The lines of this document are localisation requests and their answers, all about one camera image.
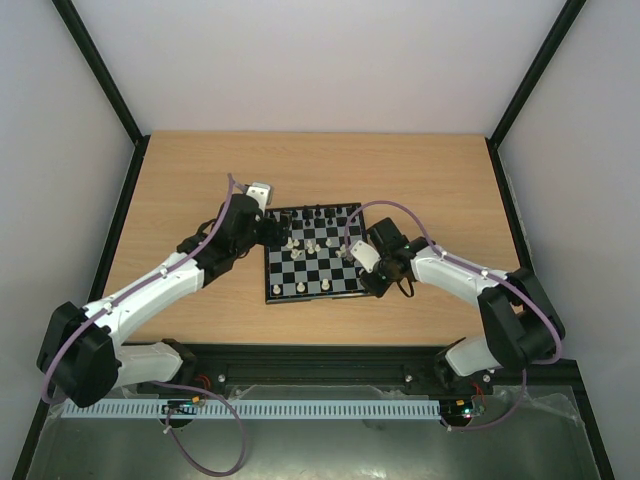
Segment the black grey chessboard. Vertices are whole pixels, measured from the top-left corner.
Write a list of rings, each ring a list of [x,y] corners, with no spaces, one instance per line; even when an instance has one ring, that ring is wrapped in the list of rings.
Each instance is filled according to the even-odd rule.
[[[266,211],[276,219],[278,213],[292,215],[288,243],[281,247],[264,249],[265,302],[267,304],[293,303],[318,299],[362,297],[367,294],[360,283],[361,265],[349,256],[344,236],[349,241],[365,241],[367,232],[359,203],[325,204],[271,208]],[[331,288],[321,290],[327,279]],[[303,282],[304,293],[296,286]],[[274,295],[274,285],[281,294]]]

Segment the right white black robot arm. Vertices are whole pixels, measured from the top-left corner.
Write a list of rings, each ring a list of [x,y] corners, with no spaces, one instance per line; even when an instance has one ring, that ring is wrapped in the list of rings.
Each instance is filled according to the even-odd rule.
[[[368,241],[352,243],[348,252],[363,268],[366,292],[380,298],[392,285],[438,287],[479,311],[483,333],[462,338],[436,355],[438,384],[455,392],[471,376],[506,369],[519,372],[531,364],[553,362],[560,355],[565,327],[537,276],[529,269],[488,269],[450,254],[424,237],[413,241],[385,218],[367,231]]]

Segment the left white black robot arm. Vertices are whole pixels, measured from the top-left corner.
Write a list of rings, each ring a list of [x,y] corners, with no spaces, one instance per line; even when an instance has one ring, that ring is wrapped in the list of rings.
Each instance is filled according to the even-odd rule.
[[[46,384],[55,384],[77,406],[88,407],[117,387],[183,379],[190,359],[178,343],[126,342],[156,314],[230,271],[254,246],[285,245],[291,217],[267,213],[266,204],[257,187],[233,194],[217,218],[203,223],[143,277],[83,307],[71,302],[59,306],[36,360]]]

